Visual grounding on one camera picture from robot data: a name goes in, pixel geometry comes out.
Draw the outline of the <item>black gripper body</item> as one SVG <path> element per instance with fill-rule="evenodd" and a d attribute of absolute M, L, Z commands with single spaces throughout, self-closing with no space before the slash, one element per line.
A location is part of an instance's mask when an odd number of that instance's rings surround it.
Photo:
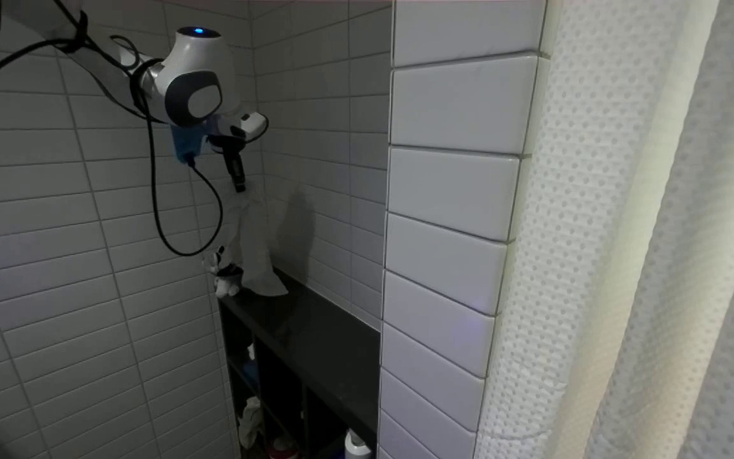
<path fill-rule="evenodd" d="M 208 144 L 223 158 L 237 158 L 246 140 L 241 134 L 208 134 Z"/>

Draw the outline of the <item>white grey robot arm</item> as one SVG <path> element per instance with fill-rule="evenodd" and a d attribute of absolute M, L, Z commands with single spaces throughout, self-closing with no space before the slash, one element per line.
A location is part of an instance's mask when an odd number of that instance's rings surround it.
<path fill-rule="evenodd" d="M 125 112 L 168 125 L 180 163 L 193 164 L 200 143 L 217 147 L 235 190 L 246 189 L 240 153 L 263 129 L 263 117 L 245 105 L 219 31 L 177 26 L 168 54 L 149 55 L 93 26 L 84 4 L 0 0 L 0 68 L 37 48 L 65 54 Z"/>

